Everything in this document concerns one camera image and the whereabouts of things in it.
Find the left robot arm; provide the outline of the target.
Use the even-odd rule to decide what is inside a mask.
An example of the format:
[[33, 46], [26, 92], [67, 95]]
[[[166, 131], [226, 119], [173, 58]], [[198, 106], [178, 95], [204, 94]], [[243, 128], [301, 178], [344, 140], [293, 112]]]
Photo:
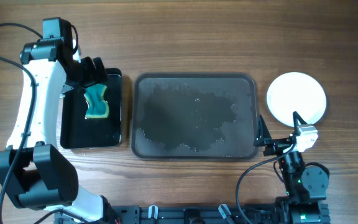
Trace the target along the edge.
[[106, 68], [99, 57], [82, 57], [75, 26], [60, 17], [44, 19], [17, 67], [24, 84], [13, 132], [0, 151], [0, 223], [5, 198], [16, 208], [73, 222], [120, 223], [105, 197], [79, 184], [60, 148], [121, 142], [121, 71]]

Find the green yellow sponge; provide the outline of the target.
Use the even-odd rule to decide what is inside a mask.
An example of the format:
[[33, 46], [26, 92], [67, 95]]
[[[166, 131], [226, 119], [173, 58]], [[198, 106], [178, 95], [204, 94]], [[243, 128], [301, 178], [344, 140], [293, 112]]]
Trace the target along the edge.
[[104, 119], [109, 116], [109, 105], [104, 99], [107, 86], [95, 84], [85, 89], [85, 100], [88, 109], [85, 113], [86, 119]]

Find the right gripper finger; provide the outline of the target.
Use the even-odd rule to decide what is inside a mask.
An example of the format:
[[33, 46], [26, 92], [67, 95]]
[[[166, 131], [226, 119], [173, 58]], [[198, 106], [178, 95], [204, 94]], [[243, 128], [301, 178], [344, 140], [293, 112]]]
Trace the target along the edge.
[[272, 137], [270, 135], [269, 129], [267, 128], [262, 115], [259, 115], [257, 121], [257, 134], [254, 140], [254, 146], [262, 147], [262, 146], [267, 146], [271, 143], [272, 143]]
[[307, 122], [298, 114], [297, 111], [293, 112], [293, 127], [296, 128], [299, 125], [307, 124]]

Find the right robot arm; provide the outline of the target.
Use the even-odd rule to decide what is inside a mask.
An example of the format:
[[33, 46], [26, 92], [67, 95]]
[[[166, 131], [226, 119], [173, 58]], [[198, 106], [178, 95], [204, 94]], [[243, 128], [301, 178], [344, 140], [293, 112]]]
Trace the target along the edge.
[[326, 200], [329, 170], [318, 162], [306, 163], [302, 153], [313, 147], [318, 130], [295, 111], [294, 132], [287, 138], [273, 139], [263, 117], [258, 119], [255, 146], [264, 147], [264, 156], [276, 156], [276, 174], [281, 175], [287, 195], [277, 197], [269, 208], [262, 208], [260, 223], [330, 223]]

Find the white plate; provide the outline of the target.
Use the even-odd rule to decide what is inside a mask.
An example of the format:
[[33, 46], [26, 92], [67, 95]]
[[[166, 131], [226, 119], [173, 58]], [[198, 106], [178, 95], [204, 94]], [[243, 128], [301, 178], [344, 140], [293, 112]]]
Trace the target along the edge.
[[288, 72], [277, 77], [266, 95], [269, 111], [279, 122], [293, 126], [293, 112], [308, 124], [317, 123], [324, 115], [327, 98], [323, 87], [311, 76]]

